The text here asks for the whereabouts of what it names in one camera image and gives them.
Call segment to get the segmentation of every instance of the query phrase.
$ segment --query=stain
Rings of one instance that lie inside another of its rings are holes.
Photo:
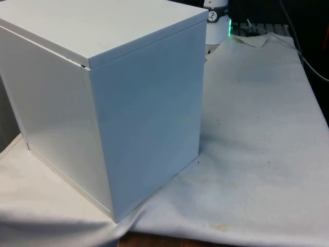
[[[209,226],[220,232],[228,232],[228,226],[225,224],[209,224]]]

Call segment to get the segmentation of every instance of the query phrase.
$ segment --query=white cube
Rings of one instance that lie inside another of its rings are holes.
[[[116,222],[198,156],[207,17],[165,0],[0,2],[27,147]]]

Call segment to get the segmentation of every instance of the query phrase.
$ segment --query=white fabric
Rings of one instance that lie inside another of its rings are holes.
[[[93,246],[128,229],[329,246],[329,131],[296,51],[228,39],[207,59],[199,158],[118,225],[19,136],[0,155],[0,246]]]

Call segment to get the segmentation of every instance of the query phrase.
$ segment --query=wrinkled cloth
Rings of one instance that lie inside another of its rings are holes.
[[[0,246],[96,246],[128,230],[329,246],[328,164],[328,127],[296,51],[230,38],[207,55],[199,157],[119,224],[18,136],[0,154]]]

